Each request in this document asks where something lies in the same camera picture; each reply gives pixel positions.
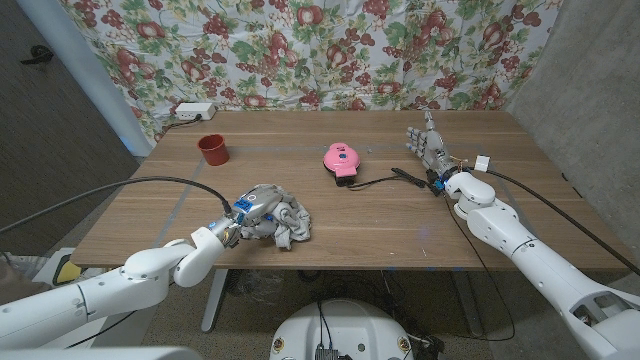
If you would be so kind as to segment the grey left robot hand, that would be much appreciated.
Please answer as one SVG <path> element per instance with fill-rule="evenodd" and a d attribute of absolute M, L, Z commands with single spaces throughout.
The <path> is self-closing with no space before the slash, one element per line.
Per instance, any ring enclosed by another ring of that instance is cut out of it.
<path fill-rule="evenodd" d="M 277 229 L 272 212 L 282 200 L 275 185 L 256 185 L 233 204 L 224 202 L 224 213 L 209 230 L 226 248 L 235 247 L 240 239 L 269 237 Z"/>

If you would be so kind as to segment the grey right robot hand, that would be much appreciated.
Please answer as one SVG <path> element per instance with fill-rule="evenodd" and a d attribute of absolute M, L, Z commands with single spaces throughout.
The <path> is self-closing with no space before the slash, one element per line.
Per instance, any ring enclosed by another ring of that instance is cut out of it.
<path fill-rule="evenodd" d="M 422 162 L 423 166 L 437 175 L 441 182 L 446 182 L 456 171 L 457 166 L 451 158 L 430 111 L 424 113 L 425 129 L 408 127 L 406 147 Z"/>

